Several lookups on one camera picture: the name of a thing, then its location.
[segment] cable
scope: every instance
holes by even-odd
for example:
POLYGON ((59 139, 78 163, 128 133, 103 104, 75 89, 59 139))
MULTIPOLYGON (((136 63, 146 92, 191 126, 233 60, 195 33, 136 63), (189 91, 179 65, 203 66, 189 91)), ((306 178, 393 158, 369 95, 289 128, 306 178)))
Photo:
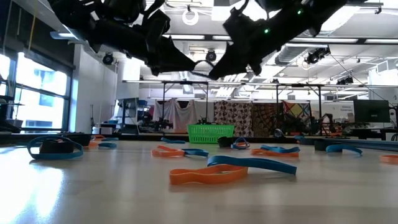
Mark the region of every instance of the cable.
POLYGON ((242 13, 244 10, 245 10, 245 8, 248 6, 248 4, 249 4, 249 1, 250 0, 244 0, 244 4, 243 4, 243 6, 238 10, 240 13, 242 13))
MULTIPOLYGON (((349 71, 332 55, 330 54, 330 56, 335 59, 335 61, 347 72, 349 73, 349 71)), ((372 89, 370 89, 367 85, 365 85, 363 82, 361 82, 360 80, 358 80, 354 75, 352 75, 351 77, 355 78, 356 81, 358 81, 363 87, 367 88, 369 91, 371 91, 372 93, 374 93, 376 96, 380 97, 380 99, 387 101, 392 107, 394 107, 394 105, 392 103, 390 103, 388 100, 384 99, 383 97, 381 97, 378 93, 376 93, 375 91, 373 91, 372 89)))

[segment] spotlight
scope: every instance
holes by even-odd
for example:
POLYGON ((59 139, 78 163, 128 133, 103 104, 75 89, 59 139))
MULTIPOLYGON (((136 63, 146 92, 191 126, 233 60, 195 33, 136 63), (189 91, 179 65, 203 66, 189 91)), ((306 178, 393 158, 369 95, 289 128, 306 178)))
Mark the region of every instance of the spotlight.
POLYGON ((342 78, 340 80, 337 80, 337 85, 347 85, 347 84, 353 84, 354 80, 353 77, 347 77, 347 78, 342 78))
POLYGON ((214 62, 217 59, 216 52, 214 50, 209 50, 206 54, 206 60, 214 62))
POLYGON ((113 53, 112 52, 107 52, 104 56, 104 58, 102 59, 102 62, 105 65, 112 65, 113 63, 113 53))
POLYGON ((330 54, 330 48, 318 48, 314 52, 309 52, 308 57, 304 60, 307 64, 316 64, 330 54))

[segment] colorful tapestry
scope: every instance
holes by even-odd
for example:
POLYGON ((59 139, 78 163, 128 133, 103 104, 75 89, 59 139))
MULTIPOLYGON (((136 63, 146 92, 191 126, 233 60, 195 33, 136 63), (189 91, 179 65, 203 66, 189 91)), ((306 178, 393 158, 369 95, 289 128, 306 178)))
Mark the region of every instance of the colorful tapestry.
POLYGON ((254 137, 269 137, 276 125, 277 104, 254 103, 252 108, 254 137))
POLYGON ((302 132, 310 125, 310 103, 288 103, 284 105, 284 131, 302 132))
POLYGON ((252 137, 252 104, 219 101, 214 104, 214 122, 235 125, 234 136, 252 137))

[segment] computer monitor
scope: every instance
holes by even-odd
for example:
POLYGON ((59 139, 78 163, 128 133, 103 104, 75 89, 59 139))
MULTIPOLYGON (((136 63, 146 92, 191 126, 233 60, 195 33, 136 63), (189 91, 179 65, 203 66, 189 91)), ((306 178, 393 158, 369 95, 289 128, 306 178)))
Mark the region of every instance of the computer monitor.
POLYGON ((354 100, 355 122, 389 123, 387 100, 354 100))

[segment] fluorescent light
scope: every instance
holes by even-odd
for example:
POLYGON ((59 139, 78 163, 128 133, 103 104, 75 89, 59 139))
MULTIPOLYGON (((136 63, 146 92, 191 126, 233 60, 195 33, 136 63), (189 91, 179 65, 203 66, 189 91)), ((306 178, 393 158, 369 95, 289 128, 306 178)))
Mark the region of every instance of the fluorescent light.
POLYGON ((238 82, 209 82, 209 85, 242 85, 238 82))
POLYGON ((231 38, 227 35, 214 35, 213 40, 231 40, 231 38))
POLYGON ((75 38, 75 36, 71 33, 60 33, 58 34, 60 37, 65 37, 65 38, 75 38))
POLYGON ((310 42, 310 43, 357 43, 358 39, 350 39, 350 38, 311 38, 311 37, 296 37, 292 40, 292 42, 310 42))
POLYGON ((162 81, 150 81, 150 80, 123 80, 125 83, 162 83, 162 81))
POLYGON ((368 39, 366 44, 398 44, 398 39, 368 39))
POLYGON ((285 44, 286 47, 314 47, 314 48, 327 48, 327 44, 285 44))
POLYGON ((172 37, 174 40, 204 40, 204 35, 163 35, 164 37, 172 37))

